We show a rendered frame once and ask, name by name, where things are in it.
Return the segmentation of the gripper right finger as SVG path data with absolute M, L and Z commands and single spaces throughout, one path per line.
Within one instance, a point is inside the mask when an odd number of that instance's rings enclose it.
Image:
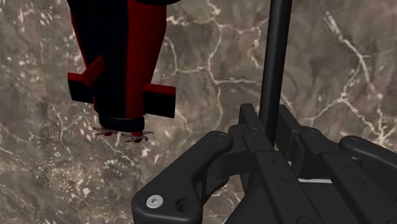
M 358 136 L 333 142 L 284 105 L 275 143 L 300 179 L 328 177 L 359 224 L 397 224 L 397 153 Z

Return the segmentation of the red and black rocket toy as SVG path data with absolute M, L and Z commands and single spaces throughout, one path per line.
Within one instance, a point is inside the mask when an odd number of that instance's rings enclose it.
M 174 118 L 176 89 L 152 78 L 167 27 L 167 5 L 178 0 L 67 0 L 85 64 L 68 73 L 71 99 L 91 104 L 96 133 L 148 140 L 145 115 Z

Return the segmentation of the thin black rod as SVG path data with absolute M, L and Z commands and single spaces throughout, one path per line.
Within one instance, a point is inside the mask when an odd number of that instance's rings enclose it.
M 271 144 L 275 143 L 292 4 L 293 0 L 270 0 L 259 119 Z

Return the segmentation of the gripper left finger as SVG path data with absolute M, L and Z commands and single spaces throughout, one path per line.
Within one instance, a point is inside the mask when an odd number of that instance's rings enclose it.
M 204 204 L 236 174 L 245 196 L 225 224 L 324 224 L 252 104 L 228 133 L 207 133 L 134 195 L 134 224 L 202 224 Z

